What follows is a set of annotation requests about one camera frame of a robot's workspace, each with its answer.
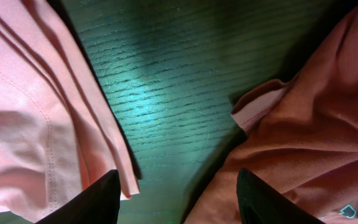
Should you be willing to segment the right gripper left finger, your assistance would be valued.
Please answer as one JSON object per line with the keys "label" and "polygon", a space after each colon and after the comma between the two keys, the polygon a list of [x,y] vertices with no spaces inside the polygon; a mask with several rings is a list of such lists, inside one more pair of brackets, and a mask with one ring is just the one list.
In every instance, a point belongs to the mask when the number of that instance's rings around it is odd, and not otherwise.
{"label": "right gripper left finger", "polygon": [[117,170],[110,170],[86,190],[36,224],[116,224],[121,185]]}

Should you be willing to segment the red printed t-shirt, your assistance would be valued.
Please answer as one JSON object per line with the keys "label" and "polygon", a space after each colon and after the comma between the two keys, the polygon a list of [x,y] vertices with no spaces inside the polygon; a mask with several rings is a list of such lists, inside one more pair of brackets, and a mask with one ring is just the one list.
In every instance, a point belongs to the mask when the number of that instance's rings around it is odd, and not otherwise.
{"label": "red printed t-shirt", "polygon": [[358,223],[358,6],[292,80],[254,88],[231,115],[247,139],[228,154],[186,223],[242,223],[241,169],[323,223]]}

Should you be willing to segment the pink t-shirt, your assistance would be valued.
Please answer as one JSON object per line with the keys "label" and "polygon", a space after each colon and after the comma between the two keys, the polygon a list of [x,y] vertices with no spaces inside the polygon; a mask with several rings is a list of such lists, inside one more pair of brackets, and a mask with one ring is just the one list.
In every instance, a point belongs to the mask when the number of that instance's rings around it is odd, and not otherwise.
{"label": "pink t-shirt", "polygon": [[47,1],[0,1],[0,213],[37,222],[110,170],[140,192],[119,125]]}

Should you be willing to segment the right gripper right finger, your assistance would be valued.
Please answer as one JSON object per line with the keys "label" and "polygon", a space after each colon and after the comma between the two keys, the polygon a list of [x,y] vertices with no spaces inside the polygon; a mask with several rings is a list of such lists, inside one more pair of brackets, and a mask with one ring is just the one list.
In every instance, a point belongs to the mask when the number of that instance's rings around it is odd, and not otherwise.
{"label": "right gripper right finger", "polygon": [[248,169],[239,171],[236,193],[242,224],[323,224]]}

